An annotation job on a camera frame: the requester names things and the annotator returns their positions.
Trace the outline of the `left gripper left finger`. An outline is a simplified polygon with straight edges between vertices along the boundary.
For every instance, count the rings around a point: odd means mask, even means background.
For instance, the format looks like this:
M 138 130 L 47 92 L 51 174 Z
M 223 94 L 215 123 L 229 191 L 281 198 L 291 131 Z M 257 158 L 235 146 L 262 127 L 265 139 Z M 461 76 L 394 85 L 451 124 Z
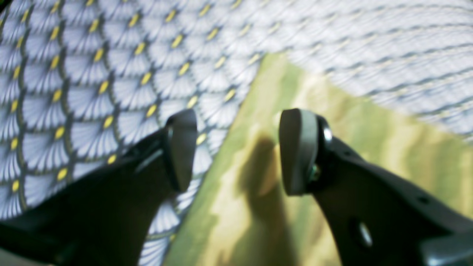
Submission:
M 1 265 L 136 266 L 158 209 L 191 182 L 197 139 L 192 109 L 110 165 L 1 222 Z

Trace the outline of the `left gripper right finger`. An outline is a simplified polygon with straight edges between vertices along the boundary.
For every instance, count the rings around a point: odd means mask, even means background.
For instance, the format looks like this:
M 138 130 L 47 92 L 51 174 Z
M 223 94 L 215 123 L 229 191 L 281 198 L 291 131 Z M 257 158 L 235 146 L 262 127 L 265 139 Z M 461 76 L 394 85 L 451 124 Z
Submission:
M 414 183 L 363 159 L 324 117 L 282 111 L 287 195 L 312 195 L 343 266 L 471 266 L 472 220 Z

